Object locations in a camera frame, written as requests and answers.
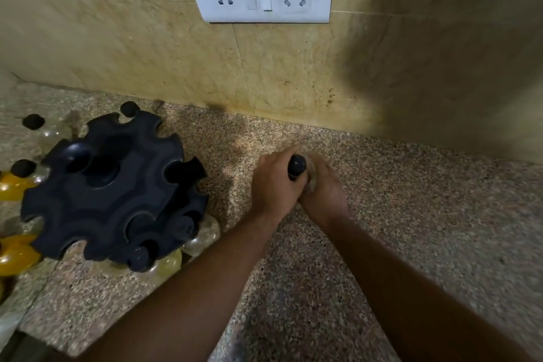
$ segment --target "black lid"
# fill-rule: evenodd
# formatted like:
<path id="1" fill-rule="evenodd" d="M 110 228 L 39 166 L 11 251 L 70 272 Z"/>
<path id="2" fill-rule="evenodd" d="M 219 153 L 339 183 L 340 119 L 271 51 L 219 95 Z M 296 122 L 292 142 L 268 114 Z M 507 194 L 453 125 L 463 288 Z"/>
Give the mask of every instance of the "black lid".
<path id="1" fill-rule="evenodd" d="M 36 171 L 37 163 L 28 159 L 17 160 L 10 169 L 14 176 L 25 178 Z"/>
<path id="2" fill-rule="evenodd" d="M 139 106 L 132 100 L 120 105 L 120 112 L 127 118 L 133 118 L 139 111 Z"/>
<path id="3" fill-rule="evenodd" d="M 23 126 L 31 131 L 35 131 L 45 124 L 45 119 L 36 113 L 32 113 L 23 119 Z"/>
<path id="4" fill-rule="evenodd" d="M 288 175 L 297 178 L 307 169 L 305 158 L 301 154 L 294 154 L 288 162 Z"/>

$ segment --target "granite countertop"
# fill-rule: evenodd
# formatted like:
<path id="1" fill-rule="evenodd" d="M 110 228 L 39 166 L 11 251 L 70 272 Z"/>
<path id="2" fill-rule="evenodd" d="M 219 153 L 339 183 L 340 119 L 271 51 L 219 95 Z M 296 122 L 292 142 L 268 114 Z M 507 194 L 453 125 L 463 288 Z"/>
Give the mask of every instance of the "granite countertop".
<path id="1" fill-rule="evenodd" d="M 24 83 L 19 116 L 81 112 L 127 98 Z M 543 167 L 364 138 L 321 128 L 137 100 L 179 133 L 208 172 L 201 190 L 223 229 L 249 205 L 258 155 L 293 141 L 327 156 L 361 226 L 453 296 L 543 358 Z M 74 245 L 45 262 L 20 328 L 70 355 L 82 352 L 153 287 L 94 272 Z M 397 360 L 341 258 L 296 208 L 256 266 L 212 360 Z"/>

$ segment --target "person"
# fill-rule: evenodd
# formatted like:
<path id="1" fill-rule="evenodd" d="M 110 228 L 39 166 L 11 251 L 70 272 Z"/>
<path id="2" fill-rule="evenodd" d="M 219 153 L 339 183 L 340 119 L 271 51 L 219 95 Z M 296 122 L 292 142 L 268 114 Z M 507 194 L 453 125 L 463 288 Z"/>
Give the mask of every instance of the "person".
<path id="1" fill-rule="evenodd" d="M 320 155 L 311 154 L 314 191 L 303 192 L 307 171 L 296 181 L 289 180 L 287 165 L 297 150 L 293 146 L 262 155 L 253 172 L 251 208 L 241 221 L 120 318 L 79 359 L 207 360 L 267 242 L 299 201 L 353 273 L 402 361 L 532 360 L 519 345 L 357 226 L 340 180 Z"/>

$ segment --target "beige marble tile wall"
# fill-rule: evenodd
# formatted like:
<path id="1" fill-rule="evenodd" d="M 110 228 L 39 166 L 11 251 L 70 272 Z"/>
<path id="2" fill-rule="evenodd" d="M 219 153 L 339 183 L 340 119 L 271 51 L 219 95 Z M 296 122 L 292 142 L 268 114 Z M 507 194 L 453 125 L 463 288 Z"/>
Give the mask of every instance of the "beige marble tile wall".
<path id="1" fill-rule="evenodd" d="M 541 0 L 333 0 L 327 25 L 194 0 L 0 0 L 0 64 L 43 83 L 543 162 Z"/>

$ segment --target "person's left arm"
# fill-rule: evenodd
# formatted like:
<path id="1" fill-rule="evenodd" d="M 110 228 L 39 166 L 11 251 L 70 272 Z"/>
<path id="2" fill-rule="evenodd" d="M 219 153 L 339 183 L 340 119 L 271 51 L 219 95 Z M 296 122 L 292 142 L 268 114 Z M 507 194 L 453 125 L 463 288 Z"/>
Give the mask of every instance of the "person's left arm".
<path id="1" fill-rule="evenodd" d="M 253 172 L 252 208 L 193 262 L 114 324 L 79 359 L 100 362 L 206 361 L 255 264 L 307 182 L 287 166 L 296 147 L 262 155 Z"/>

